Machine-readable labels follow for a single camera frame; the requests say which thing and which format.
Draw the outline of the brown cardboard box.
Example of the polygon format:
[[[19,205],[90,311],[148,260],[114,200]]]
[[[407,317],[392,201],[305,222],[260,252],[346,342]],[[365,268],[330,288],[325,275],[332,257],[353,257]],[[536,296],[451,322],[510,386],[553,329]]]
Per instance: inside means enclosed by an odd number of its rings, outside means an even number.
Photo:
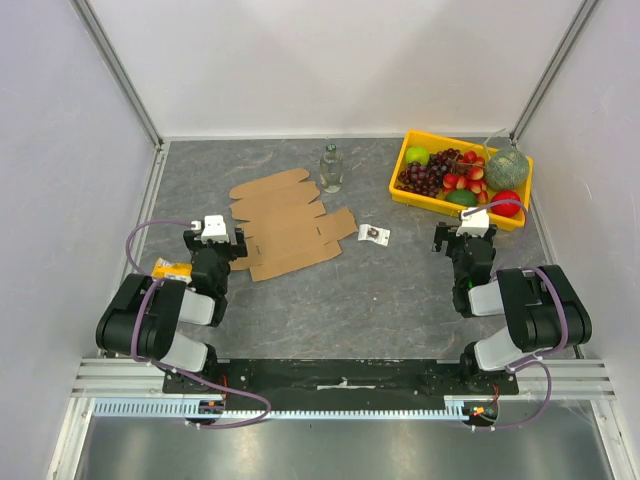
[[[331,260],[340,241],[357,231],[346,208],[329,213],[304,168],[243,183],[229,193],[231,216],[244,232],[247,255],[231,263],[255,282]]]

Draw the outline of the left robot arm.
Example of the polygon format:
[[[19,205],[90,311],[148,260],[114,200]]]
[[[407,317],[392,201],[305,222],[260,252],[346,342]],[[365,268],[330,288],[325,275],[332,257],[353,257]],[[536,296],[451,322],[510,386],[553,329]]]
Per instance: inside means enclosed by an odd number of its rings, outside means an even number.
[[[178,332],[181,323],[217,327],[227,310],[231,263],[247,256],[245,235],[200,223],[183,233],[191,255],[186,279],[128,274],[98,321],[95,340],[112,354],[185,371],[185,382],[208,393],[219,382],[215,348]]]

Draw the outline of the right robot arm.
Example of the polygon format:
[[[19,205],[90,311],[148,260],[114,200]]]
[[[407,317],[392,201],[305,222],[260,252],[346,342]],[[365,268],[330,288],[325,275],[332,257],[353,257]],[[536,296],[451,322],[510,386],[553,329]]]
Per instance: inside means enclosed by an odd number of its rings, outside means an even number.
[[[464,318],[502,315],[506,326],[469,344],[460,356],[458,381],[483,392],[494,374],[590,341],[592,323],[558,265],[492,272],[497,228],[437,224],[432,250],[444,251],[453,267],[452,303]]]

